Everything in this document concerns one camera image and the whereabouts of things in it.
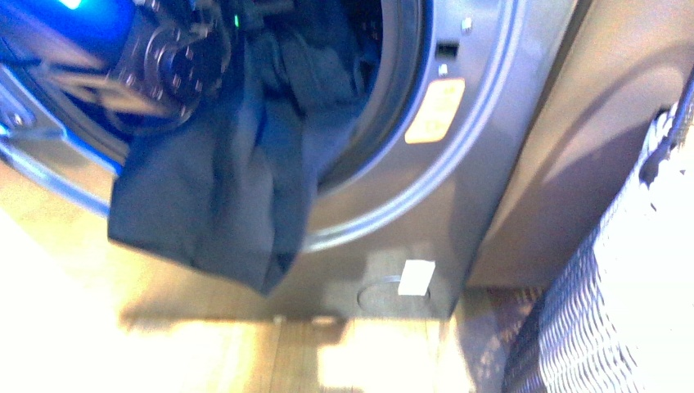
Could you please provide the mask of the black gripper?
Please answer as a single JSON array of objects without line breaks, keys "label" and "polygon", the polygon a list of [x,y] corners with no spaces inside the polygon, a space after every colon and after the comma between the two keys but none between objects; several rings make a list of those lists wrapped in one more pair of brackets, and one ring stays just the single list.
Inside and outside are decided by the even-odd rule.
[{"label": "black gripper", "polygon": [[115,59],[96,70],[62,66],[48,78],[99,106],[121,133],[163,133],[186,122],[219,88],[238,28],[220,1],[127,1],[129,21]]}]

